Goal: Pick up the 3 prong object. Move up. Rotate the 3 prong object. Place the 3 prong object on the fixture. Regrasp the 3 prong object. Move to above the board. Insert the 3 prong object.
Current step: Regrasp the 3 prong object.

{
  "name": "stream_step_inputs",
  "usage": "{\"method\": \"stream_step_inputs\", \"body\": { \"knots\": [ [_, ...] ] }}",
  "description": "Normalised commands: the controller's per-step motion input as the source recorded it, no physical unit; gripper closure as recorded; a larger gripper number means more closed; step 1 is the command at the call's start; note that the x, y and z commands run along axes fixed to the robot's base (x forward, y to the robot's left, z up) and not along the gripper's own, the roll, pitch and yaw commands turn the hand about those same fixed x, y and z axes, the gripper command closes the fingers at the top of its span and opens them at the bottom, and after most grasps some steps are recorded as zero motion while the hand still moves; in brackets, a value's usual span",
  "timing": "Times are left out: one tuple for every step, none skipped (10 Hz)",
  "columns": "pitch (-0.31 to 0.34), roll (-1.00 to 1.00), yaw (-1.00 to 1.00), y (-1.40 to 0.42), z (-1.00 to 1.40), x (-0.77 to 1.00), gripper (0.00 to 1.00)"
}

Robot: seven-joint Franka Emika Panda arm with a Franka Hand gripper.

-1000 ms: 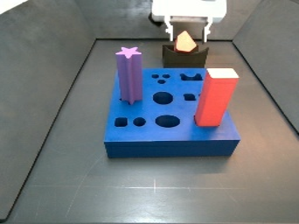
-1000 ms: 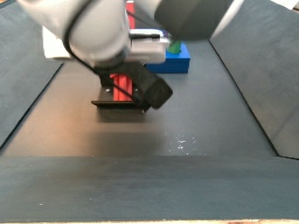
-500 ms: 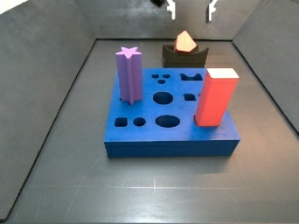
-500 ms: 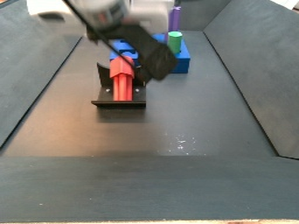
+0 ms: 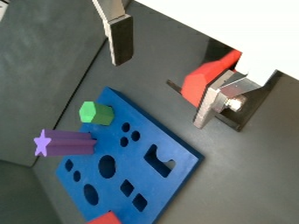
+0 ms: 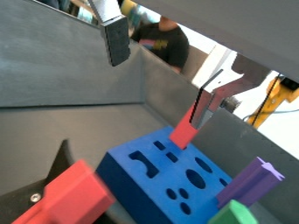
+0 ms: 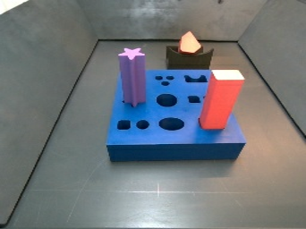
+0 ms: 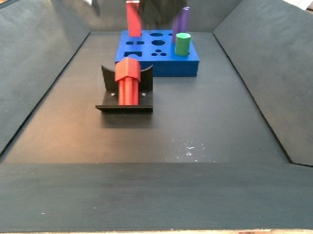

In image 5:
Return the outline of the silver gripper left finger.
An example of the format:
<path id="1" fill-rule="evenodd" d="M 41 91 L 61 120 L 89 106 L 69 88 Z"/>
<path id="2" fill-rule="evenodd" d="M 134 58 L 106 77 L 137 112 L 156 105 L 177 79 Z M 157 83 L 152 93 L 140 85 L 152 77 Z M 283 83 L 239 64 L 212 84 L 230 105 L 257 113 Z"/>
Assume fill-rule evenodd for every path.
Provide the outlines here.
<path id="1" fill-rule="evenodd" d="M 121 0 L 92 0 L 102 21 L 110 60 L 120 66 L 133 56 L 133 18 L 125 14 Z"/>

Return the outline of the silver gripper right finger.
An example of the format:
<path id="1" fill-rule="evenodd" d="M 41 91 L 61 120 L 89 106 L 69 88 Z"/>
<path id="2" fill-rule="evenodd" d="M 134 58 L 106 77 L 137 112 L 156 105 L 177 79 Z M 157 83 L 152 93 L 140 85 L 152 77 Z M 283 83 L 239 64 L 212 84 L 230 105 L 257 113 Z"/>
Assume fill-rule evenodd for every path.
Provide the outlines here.
<path id="1" fill-rule="evenodd" d="M 192 120 L 194 127 L 201 129 L 224 109 L 239 112 L 247 101 L 244 93 L 259 88 L 260 86 L 244 74 L 225 70 L 205 89 Z"/>

